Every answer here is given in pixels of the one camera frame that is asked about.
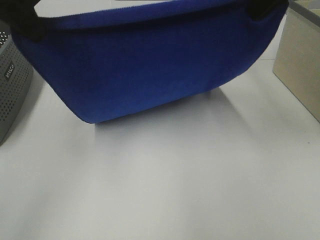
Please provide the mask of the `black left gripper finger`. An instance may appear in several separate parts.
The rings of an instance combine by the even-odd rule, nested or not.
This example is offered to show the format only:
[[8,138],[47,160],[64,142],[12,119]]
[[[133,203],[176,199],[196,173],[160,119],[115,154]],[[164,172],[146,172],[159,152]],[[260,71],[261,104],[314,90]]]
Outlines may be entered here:
[[0,21],[12,32],[39,42],[50,34],[50,28],[35,10],[38,3],[38,0],[1,0]]

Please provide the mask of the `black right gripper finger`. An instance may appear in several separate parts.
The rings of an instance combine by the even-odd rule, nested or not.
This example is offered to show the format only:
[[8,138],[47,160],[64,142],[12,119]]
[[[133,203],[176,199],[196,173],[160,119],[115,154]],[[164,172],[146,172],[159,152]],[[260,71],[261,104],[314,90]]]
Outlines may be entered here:
[[287,0],[249,0],[246,11],[252,20],[258,21],[266,17],[279,5],[288,4]]

